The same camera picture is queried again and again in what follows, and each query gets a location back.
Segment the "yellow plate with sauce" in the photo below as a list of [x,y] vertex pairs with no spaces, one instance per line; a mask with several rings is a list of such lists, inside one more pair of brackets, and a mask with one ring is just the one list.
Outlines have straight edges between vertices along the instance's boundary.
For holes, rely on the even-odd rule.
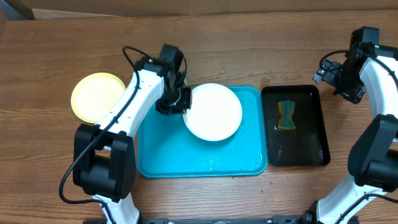
[[111,73],[88,75],[72,91],[71,106],[75,115],[87,123],[96,123],[105,116],[123,95],[126,87]]

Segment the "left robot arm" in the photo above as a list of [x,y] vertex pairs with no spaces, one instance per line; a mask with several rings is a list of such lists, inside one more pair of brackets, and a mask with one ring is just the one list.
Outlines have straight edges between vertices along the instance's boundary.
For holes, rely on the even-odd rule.
[[134,136],[152,106],[165,114],[182,114],[191,106],[185,87],[183,56],[143,57],[133,65],[127,90],[94,125],[82,124],[75,133],[73,163],[66,175],[90,198],[81,203],[100,204],[103,223],[140,223],[131,189],[136,178]]

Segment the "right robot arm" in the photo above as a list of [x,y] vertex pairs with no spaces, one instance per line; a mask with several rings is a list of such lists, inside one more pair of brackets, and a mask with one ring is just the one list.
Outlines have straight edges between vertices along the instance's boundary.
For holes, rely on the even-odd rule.
[[358,104],[368,94],[373,120],[351,148],[348,174],[325,198],[314,202],[294,223],[357,223],[356,214],[375,198],[397,189],[397,48],[379,43],[379,29],[351,33],[343,63],[322,57],[313,77],[335,87],[334,94]]

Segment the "green yellow sponge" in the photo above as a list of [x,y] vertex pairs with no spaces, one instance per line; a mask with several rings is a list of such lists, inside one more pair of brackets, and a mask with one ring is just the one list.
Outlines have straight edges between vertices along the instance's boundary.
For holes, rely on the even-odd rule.
[[279,101],[277,103],[279,119],[277,122],[277,129],[293,130],[295,123],[293,121],[295,102],[291,100]]

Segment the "white plate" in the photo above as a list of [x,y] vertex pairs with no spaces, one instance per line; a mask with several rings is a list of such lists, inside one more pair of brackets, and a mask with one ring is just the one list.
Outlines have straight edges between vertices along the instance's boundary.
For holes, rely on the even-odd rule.
[[183,114],[188,130],[205,141],[222,141],[232,136],[243,118],[236,94],[224,85],[206,83],[192,90],[192,104]]

